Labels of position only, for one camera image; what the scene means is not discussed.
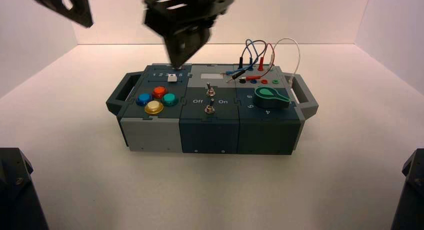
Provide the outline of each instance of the yellow button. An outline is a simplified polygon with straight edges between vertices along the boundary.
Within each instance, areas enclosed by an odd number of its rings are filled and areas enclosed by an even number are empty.
[[[146,113],[155,115],[161,112],[164,109],[164,105],[159,101],[150,101],[146,107],[144,108],[144,111]]]

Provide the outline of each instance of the gray handle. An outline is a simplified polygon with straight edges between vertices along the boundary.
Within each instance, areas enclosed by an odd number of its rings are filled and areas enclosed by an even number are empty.
[[[291,74],[284,73],[287,81],[289,81],[291,76]],[[298,107],[302,110],[305,120],[315,115],[318,110],[318,102],[315,100],[302,76],[294,75],[291,87],[299,100]]]

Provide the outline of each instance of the blue button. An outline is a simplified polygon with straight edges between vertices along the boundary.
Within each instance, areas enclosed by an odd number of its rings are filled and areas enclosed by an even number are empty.
[[[153,99],[152,99],[151,94],[144,93],[144,94],[139,95],[135,102],[139,106],[145,106],[145,105],[147,105],[147,103],[149,103],[152,100]]]

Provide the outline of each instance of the white backdrop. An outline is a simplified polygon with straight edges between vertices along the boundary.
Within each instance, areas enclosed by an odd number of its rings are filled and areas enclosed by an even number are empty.
[[[74,24],[79,44],[151,44],[162,39],[142,25],[142,0],[89,0],[94,26]],[[354,42],[368,0],[235,0],[218,18],[210,43],[243,43],[246,38],[300,43]]]
[[[423,0],[369,0],[356,44],[424,94]]]
[[[68,19],[34,0],[0,0],[0,98],[76,45]]]

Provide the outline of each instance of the white wire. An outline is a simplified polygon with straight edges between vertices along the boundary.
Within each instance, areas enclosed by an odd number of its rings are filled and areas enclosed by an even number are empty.
[[[299,65],[301,64],[301,49],[299,48],[299,44],[295,39],[293,39],[293,38],[282,38],[282,39],[278,40],[277,43],[274,45],[274,51],[276,50],[278,43],[280,43],[283,40],[293,41],[297,46],[297,53],[298,53],[297,66],[296,66],[296,69],[294,70],[293,74],[291,75],[290,79],[288,80],[288,84],[290,85],[290,87],[292,87],[293,78],[295,77],[295,74],[299,69]]]

